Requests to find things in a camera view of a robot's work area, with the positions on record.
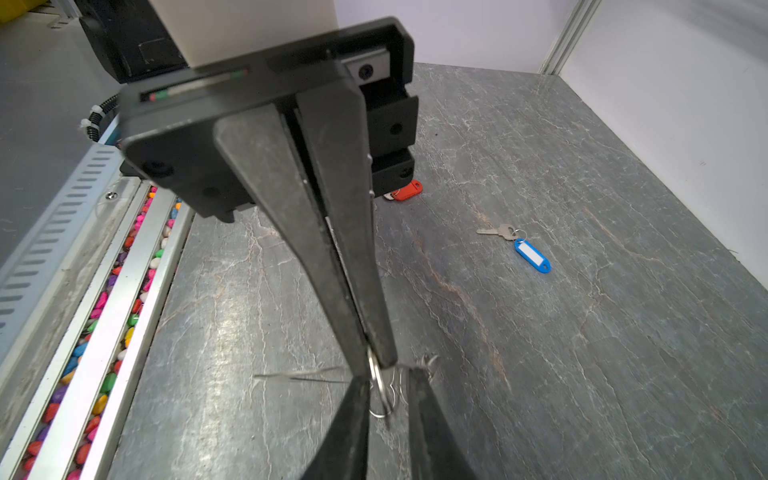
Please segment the aluminium base rail with beads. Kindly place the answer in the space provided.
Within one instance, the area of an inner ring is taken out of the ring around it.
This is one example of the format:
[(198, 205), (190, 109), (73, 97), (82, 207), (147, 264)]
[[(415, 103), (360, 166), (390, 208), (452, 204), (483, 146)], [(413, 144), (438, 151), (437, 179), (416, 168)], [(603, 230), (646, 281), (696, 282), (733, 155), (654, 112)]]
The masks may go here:
[(4, 479), (103, 479), (186, 242), (192, 209), (143, 183), (1, 460)]

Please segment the aluminium frame corner post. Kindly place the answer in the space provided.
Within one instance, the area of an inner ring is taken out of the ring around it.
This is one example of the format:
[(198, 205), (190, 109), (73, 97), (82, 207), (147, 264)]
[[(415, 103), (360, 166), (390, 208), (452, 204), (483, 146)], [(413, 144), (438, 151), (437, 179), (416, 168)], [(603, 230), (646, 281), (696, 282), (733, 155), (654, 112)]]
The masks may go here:
[(554, 76), (561, 74), (601, 3), (601, 0), (578, 0), (576, 2), (561, 33), (541, 65), (540, 74)]

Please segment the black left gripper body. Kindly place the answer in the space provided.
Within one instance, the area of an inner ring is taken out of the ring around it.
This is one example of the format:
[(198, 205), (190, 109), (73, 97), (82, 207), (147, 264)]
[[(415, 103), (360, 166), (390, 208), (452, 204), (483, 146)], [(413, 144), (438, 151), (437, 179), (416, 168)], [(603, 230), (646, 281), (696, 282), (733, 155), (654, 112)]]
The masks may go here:
[(413, 178), (414, 58), (412, 36), (386, 17), (142, 80), (119, 96), (122, 150), (199, 215), (230, 223), (256, 199), (218, 148), (215, 126), (265, 107), (285, 125), (320, 211), (358, 207)]

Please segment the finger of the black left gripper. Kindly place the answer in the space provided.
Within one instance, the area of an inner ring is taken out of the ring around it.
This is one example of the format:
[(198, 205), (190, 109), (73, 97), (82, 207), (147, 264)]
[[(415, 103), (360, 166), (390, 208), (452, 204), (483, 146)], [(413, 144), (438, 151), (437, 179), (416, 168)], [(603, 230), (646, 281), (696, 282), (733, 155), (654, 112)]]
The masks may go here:
[(398, 354), (376, 262), (364, 96), (352, 79), (343, 78), (299, 93), (297, 104), (363, 350), (390, 368)]
[(240, 183), (298, 258), (355, 376), (367, 345), (346, 278), (304, 166), (280, 113), (257, 107), (216, 120), (213, 139)]

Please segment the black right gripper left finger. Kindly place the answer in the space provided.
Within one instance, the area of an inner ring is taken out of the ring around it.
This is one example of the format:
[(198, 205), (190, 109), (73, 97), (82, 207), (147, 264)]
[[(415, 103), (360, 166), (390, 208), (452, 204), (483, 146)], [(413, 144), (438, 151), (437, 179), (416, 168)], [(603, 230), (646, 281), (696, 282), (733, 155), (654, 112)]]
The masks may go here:
[(364, 480), (367, 476), (370, 383), (355, 377), (301, 480)]

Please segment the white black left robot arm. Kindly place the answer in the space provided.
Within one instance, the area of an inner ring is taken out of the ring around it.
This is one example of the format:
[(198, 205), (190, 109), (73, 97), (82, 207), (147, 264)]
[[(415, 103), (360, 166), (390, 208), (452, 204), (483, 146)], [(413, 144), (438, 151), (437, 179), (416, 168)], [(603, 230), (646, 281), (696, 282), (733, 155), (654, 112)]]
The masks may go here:
[(398, 352), (380, 280), (374, 200), (414, 175), (415, 44), (393, 17), (205, 66), (146, 1), (82, 1), (81, 25), (122, 85), (131, 173), (197, 214), (258, 208), (302, 265), (352, 372)]

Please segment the red key tag with key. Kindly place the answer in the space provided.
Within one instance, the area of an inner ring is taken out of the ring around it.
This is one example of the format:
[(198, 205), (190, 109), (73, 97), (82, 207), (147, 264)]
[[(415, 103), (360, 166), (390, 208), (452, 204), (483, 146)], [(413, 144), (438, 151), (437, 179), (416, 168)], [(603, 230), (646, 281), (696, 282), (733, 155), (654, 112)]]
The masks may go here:
[(412, 180), (409, 184), (403, 188), (397, 189), (384, 195), (384, 198), (388, 201), (404, 202), (423, 192), (422, 184), (417, 180)]

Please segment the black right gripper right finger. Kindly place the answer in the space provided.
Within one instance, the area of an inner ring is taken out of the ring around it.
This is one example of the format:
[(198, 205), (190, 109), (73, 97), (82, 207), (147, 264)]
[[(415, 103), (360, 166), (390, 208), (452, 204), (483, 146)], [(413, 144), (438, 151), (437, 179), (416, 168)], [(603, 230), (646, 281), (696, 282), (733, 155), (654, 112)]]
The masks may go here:
[(455, 441), (425, 370), (409, 370), (407, 397), (412, 478), (476, 479)]

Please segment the blue key tag with key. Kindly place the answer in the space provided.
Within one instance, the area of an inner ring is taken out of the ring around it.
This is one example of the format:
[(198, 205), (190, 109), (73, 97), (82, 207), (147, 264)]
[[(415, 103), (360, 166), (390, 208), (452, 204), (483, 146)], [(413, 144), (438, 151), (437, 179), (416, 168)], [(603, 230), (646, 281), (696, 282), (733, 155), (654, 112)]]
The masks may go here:
[(522, 230), (509, 224), (501, 224), (495, 228), (477, 229), (478, 235), (497, 236), (510, 242), (514, 250), (541, 274), (552, 271), (550, 260), (541, 254), (523, 235)]

